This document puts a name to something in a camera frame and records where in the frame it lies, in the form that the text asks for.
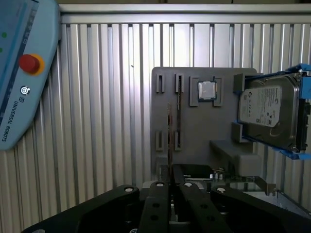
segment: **hard drive label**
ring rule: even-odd
[[[239,120],[274,127],[279,121],[281,98],[280,86],[246,89],[240,97]]]

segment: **hard drive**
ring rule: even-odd
[[[243,135],[291,152],[306,149],[310,104],[299,98],[301,73],[247,80],[238,121]]]

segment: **corrugated metal wall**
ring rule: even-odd
[[[310,22],[289,13],[63,15],[34,124],[0,154],[0,231],[20,232],[115,186],[150,180],[153,67],[268,73],[308,63]],[[310,210],[311,162],[254,150],[263,178]]]

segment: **cpu processor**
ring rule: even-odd
[[[198,82],[198,90],[199,101],[211,101],[216,99],[216,82]]]

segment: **red emergency stop button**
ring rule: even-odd
[[[19,59],[19,67],[26,73],[35,74],[40,69],[40,62],[36,57],[24,54]]]

